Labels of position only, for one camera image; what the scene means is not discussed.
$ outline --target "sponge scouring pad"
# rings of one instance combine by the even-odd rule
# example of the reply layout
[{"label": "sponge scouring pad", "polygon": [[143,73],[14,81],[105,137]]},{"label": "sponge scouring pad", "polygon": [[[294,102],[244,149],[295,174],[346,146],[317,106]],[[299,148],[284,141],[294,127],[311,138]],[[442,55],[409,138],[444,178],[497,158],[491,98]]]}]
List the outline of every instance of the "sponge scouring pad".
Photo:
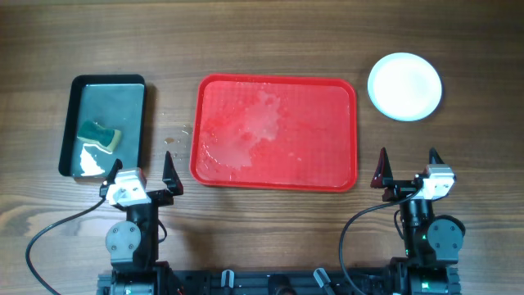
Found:
[{"label": "sponge scouring pad", "polygon": [[122,132],[117,129],[109,129],[87,120],[80,126],[76,137],[90,144],[95,144],[101,150],[113,153],[122,138]]}]

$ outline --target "round white plate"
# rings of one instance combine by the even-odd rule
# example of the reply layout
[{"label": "round white plate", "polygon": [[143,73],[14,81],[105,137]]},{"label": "round white plate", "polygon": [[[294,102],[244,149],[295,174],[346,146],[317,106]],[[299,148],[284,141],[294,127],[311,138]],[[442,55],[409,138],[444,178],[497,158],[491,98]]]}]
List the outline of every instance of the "round white plate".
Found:
[{"label": "round white plate", "polygon": [[433,66],[411,53],[392,53],[371,70],[368,93],[375,107],[395,120],[429,116],[442,97],[442,83]]}]

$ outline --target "wooden table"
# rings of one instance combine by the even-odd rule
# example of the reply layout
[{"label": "wooden table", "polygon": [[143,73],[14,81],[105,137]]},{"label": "wooden table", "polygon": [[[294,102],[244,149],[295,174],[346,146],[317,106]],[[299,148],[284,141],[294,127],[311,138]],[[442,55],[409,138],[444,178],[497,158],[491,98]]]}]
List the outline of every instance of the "wooden table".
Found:
[{"label": "wooden table", "polygon": [[[45,293],[25,264],[27,242],[98,200],[98,184],[57,171],[70,83],[93,73],[139,73],[150,84],[148,188],[162,187],[169,150],[186,192],[160,210],[169,232],[160,256],[176,270],[338,269],[343,224],[381,203],[382,192],[369,187],[380,148],[395,177],[408,179],[435,146],[458,176],[436,214],[468,228],[463,293],[524,292],[523,12],[506,2],[391,0],[0,7],[0,293]],[[369,101],[368,73],[391,52],[416,53],[439,71],[445,95],[425,120],[390,120]],[[182,130],[192,125],[199,82],[214,72],[350,81],[358,91],[356,186],[322,194],[199,185]],[[353,226],[348,263],[383,266],[403,255],[393,211]],[[54,229],[35,244],[35,267],[61,293],[93,294],[97,275],[111,268],[106,231],[123,219],[104,204]]]}]

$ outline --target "red rectangular tray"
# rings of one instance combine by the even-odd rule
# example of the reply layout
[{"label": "red rectangular tray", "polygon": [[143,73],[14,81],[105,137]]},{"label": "red rectangular tray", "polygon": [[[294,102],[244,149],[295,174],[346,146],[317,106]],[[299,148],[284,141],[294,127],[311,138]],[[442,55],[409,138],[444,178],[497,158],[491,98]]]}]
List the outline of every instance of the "red rectangular tray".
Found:
[{"label": "red rectangular tray", "polygon": [[207,76],[190,170],[213,186],[346,191],[357,179],[355,90],[342,79]]}]

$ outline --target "black cable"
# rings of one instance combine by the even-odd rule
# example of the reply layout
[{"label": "black cable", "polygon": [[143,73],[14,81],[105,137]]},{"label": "black cable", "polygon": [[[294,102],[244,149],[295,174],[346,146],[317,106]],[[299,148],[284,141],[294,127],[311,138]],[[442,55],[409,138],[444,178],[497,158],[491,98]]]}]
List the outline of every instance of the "black cable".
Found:
[{"label": "black cable", "polygon": [[165,226],[162,224],[162,221],[158,220],[158,225],[164,230],[164,237],[158,240],[158,243],[162,243],[165,241],[165,238],[167,238],[167,230],[165,230]]},{"label": "black cable", "polygon": [[33,247],[34,242],[36,242],[36,240],[38,240],[38,238],[42,237],[43,234],[45,234],[46,232],[48,232],[51,229],[56,228],[58,225],[61,225],[61,224],[65,223],[65,222],[67,222],[67,221],[73,220],[73,219],[78,218],[80,216],[86,215],[89,212],[97,209],[105,200],[106,199],[103,198],[102,200],[100,200],[100,202],[98,202],[97,204],[95,204],[94,206],[92,206],[91,208],[89,208],[89,209],[87,209],[85,211],[82,211],[82,212],[77,213],[77,214],[75,214],[73,216],[69,216],[67,218],[64,218],[63,220],[59,220],[59,221],[55,222],[52,225],[48,225],[45,229],[42,229],[38,234],[36,234],[31,239],[31,241],[29,241],[29,244],[27,245],[27,248],[25,249],[25,262],[27,262],[27,266],[29,267],[29,270],[31,270],[31,273],[34,275],[34,277],[42,284],[42,286],[44,286],[49,292],[51,292],[51,294],[60,295],[59,292],[57,292],[55,289],[51,288],[51,286],[44,279],[42,279],[42,277],[38,274],[38,272],[34,268],[33,262],[31,262],[31,257],[30,257],[29,254],[31,253],[31,248]]},{"label": "black cable", "polygon": [[366,213],[369,213],[371,211],[375,211],[375,210],[378,210],[378,209],[382,209],[382,208],[387,208],[387,207],[391,207],[391,206],[395,206],[395,205],[399,205],[399,204],[402,204],[403,202],[407,202],[409,200],[411,200],[413,197],[415,197],[417,195],[417,193],[420,192],[420,189],[415,192],[415,193],[412,193],[410,194],[409,196],[407,196],[406,198],[403,198],[402,200],[400,201],[397,201],[397,202],[389,202],[389,203],[386,203],[386,204],[382,204],[382,205],[377,205],[377,206],[372,206],[368,209],[364,209],[362,210],[361,212],[355,214],[353,217],[351,217],[350,220],[347,221],[346,223],[346,226],[344,226],[344,229],[342,230],[342,234],[341,234],[341,240],[340,242],[338,243],[338,259],[341,263],[341,268],[342,268],[342,272],[344,273],[344,277],[346,277],[346,279],[348,280],[348,282],[350,282],[350,285],[351,287],[353,287],[353,289],[360,295],[368,295],[364,292],[362,292],[362,290],[359,289],[359,287],[357,287],[355,285],[355,282],[353,282],[353,280],[351,279],[350,277],[350,274],[348,272],[348,270],[346,269],[345,267],[345,263],[344,263],[344,253],[343,253],[343,249],[344,249],[344,237],[346,236],[346,232],[347,232],[347,229],[350,227],[350,225],[359,217],[361,217],[362,215],[366,214]]},{"label": "black cable", "polygon": [[395,211],[395,214],[393,215],[393,221],[395,222],[396,231],[399,233],[400,238],[404,239],[404,235],[402,234],[402,230],[400,230],[399,224],[396,221],[396,216],[399,214],[400,209]]}]

